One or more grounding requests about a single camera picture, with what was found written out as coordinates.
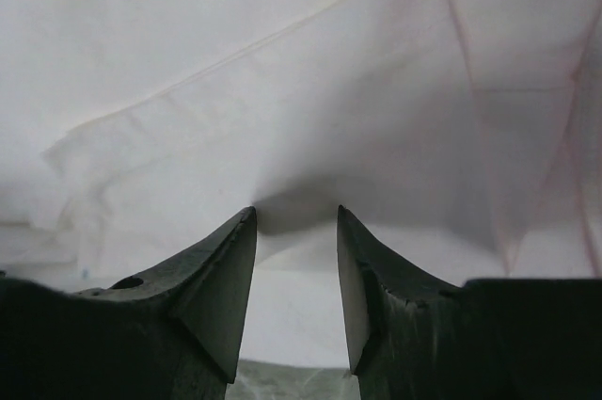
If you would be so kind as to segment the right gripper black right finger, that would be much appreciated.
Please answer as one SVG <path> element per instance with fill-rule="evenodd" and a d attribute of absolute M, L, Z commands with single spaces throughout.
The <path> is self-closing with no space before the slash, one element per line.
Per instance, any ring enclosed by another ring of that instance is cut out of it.
<path fill-rule="evenodd" d="M 601 283 L 440 280 L 347 208 L 337 255 L 351 372 L 364 399 L 597 399 Z"/>

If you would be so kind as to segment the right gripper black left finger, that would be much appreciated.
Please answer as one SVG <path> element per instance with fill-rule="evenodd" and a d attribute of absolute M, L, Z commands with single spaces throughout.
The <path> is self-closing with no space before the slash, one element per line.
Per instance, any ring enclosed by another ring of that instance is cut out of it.
<path fill-rule="evenodd" d="M 1 280 L 5 399 L 221 399 L 236 376 L 257 246 L 241 210 L 113 286 Z"/>

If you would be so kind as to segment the white t shirt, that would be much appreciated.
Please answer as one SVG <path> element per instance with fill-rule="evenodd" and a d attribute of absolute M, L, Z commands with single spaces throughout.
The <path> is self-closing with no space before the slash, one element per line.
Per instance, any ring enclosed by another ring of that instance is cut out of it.
<path fill-rule="evenodd" d="M 347 362 L 335 219 L 454 283 L 601 273 L 601 0 L 1 0 L 1 266 L 259 214 L 243 355 Z"/>

